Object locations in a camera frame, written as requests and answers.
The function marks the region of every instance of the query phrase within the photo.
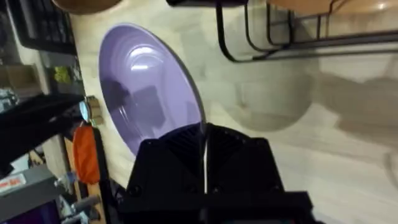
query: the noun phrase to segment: wooden table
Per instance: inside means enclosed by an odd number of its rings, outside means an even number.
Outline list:
[[[262,4],[250,9],[259,44],[265,35]],[[231,50],[248,53],[243,10],[228,9],[224,19]],[[285,188],[309,191],[319,219],[398,223],[396,55],[233,64],[219,50],[214,9],[124,0],[98,14],[72,16],[86,94],[104,108],[99,129],[109,174],[122,186],[134,156],[105,109],[98,78],[101,40],[121,22],[149,29],[179,55],[200,91],[207,121],[267,138]],[[345,29],[372,22],[347,20]]]

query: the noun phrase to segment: cardboard box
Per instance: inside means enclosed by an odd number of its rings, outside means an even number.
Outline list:
[[[39,86],[31,65],[1,65],[0,88],[21,90]]]

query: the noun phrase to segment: wooden bowl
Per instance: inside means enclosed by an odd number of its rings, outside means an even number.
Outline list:
[[[109,9],[121,0],[52,0],[60,9],[72,14],[92,14]]]
[[[301,14],[324,14],[329,12],[332,0],[268,0],[269,4]],[[333,4],[334,14],[360,14],[379,12],[398,7],[397,0],[338,0]]]

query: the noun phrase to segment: orange cloth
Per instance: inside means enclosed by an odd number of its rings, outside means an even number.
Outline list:
[[[91,126],[76,128],[73,136],[73,156],[76,174],[81,182],[95,184],[100,181],[94,132]]]

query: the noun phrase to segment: dish rack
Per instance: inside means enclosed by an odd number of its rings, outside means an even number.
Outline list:
[[[331,0],[329,11],[324,14],[317,14],[311,16],[300,16],[294,11],[285,11],[283,18],[275,19],[273,14],[280,12],[275,6],[266,4],[266,39],[270,47],[259,47],[251,38],[249,30],[249,9],[248,3],[243,5],[244,10],[244,30],[245,36],[250,47],[258,54],[251,55],[245,59],[236,58],[228,49],[226,44],[226,35],[224,32],[223,20],[223,5],[222,0],[215,1],[216,7],[216,20],[218,31],[218,43],[222,53],[225,57],[232,62],[256,62],[261,60],[278,60],[288,58],[309,58],[309,57],[325,57],[337,55],[359,55],[359,54],[385,54],[398,52],[398,47],[382,47],[380,44],[391,42],[398,42],[398,29],[397,30],[383,30],[376,32],[363,32],[357,34],[343,34],[329,36],[327,30],[330,25],[330,18],[333,14],[333,5],[341,0]],[[300,40],[296,37],[298,32],[298,25],[306,22],[315,24],[315,35],[305,40]],[[287,37],[284,41],[276,41],[273,38],[273,33],[278,27],[287,29]],[[372,44],[373,48],[364,47],[364,45]],[[353,46],[363,46],[363,49],[358,49]],[[332,50],[331,48],[342,48],[343,50]]]

